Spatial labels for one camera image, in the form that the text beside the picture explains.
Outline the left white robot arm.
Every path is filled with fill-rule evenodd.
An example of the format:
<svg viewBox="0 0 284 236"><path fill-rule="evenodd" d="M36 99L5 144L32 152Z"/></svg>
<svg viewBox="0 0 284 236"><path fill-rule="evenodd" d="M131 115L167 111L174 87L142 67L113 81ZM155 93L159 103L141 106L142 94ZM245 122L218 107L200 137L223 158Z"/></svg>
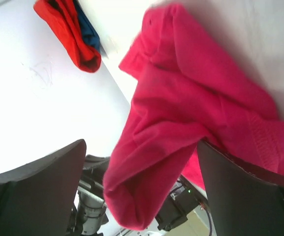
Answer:
<svg viewBox="0 0 284 236"><path fill-rule="evenodd" d="M109 222L102 181L109 157L87 155L77 187L78 206L73 206L67 236L102 236L99 229Z"/></svg>

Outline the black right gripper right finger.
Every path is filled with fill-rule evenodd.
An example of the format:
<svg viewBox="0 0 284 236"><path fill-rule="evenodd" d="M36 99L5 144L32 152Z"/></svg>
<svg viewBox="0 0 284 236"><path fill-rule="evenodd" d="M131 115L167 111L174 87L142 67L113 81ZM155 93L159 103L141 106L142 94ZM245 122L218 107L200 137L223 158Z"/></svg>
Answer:
<svg viewBox="0 0 284 236"><path fill-rule="evenodd" d="M197 154L217 235L284 236L284 176L204 140Z"/></svg>

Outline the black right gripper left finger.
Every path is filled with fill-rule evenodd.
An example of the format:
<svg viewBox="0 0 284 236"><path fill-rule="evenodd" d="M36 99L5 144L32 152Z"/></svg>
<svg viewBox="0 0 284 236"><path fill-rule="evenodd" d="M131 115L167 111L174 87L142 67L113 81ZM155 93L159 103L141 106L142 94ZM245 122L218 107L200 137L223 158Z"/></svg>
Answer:
<svg viewBox="0 0 284 236"><path fill-rule="evenodd" d="M0 174L0 236L64 236L86 155L77 140Z"/></svg>

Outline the crimson pink t shirt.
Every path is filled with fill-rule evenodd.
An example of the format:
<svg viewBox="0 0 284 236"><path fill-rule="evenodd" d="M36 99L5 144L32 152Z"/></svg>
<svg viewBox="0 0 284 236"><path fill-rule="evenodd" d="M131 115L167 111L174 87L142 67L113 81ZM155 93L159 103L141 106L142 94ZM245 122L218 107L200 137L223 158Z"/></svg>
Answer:
<svg viewBox="0 0 284 236"><path fill-rule="evenodd" d="M149 226L179 176L204 187L203 138L284 176L284 121L273 98L182 4L149 8L119 67L137 86L103 186L122 227Z"/></svg>

